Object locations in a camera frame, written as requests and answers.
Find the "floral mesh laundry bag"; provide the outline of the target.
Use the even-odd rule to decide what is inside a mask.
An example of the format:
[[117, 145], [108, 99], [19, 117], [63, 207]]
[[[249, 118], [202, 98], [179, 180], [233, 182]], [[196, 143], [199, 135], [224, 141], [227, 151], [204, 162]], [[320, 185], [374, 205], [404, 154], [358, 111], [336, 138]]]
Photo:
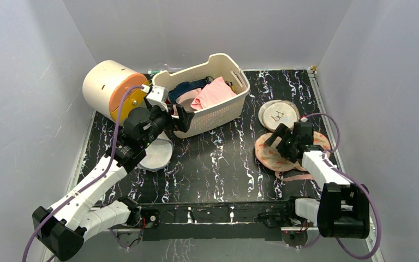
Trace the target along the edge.
[[312, 168], [312, 174], [300, 174], [283, 177], [281, 173], [288, 172], [293, 169], [298, 171], [307, 171], [299, 162], [292, 162], [280, 155], [276, 148], [279, 145], [281, 138], [276, 138], [271, 146], [267, 145], [267, 140], [272, 133], [266, 133], [260, 136], [255, 142], [255, 157], [267, 169], [274, 171], [276, 178], [282, 182], [291, 182], [296, 180], [315, 180], [320, 185], [338, 182], [342, 178], [333, 172], [330, 166], [327, 166], [323, 161], [330, 155], [326, 153], [326, 157], [322, 157], [323, 150], [330, 149], [330, 142], [328, 139], [320, 134], [314, 132], [313, 143], [306, 145], [306, 149], [315, 151], [315, 153], [308, 153], [306, 158], [306, 165]]

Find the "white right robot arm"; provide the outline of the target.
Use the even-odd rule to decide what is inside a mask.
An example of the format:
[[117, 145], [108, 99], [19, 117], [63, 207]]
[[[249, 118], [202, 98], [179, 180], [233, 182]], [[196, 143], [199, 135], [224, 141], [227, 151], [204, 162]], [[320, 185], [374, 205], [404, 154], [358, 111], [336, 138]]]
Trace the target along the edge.
[[281, 157], [299, 162], [321, 188], [321, 197], [289, 200], [285, 218], [299, 226], [312, 222], [323, 237], [365, 239], [369, 235], [369, 200], [366, 188], [339, 173], [328, 158], [328, 150], [314, 144], [309, 122], [295, 122], [293, 128], [280, 124], [264, 145]]

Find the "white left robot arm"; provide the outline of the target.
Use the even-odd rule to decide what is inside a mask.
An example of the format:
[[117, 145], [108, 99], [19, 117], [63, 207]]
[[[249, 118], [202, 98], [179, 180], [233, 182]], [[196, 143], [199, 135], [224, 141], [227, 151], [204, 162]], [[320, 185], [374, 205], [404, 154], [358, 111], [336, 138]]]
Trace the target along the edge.
[[137, 227], [144, 222], [140, 204], [121, 197], [92, 211], [92, 207], [118, 181], [145, 158], [146, 148], [164, 131], [187, 132], [194, 118], [177, 106], [175, 117], [161, 107], [132, 109], [124, 126], [115, 123], [112, 146], [94, 169], [71, 191], [48, 208], [39, 206], [32, 214], [34, 233], [59, 261], [71, 259], [92, 236], [120, 224]]

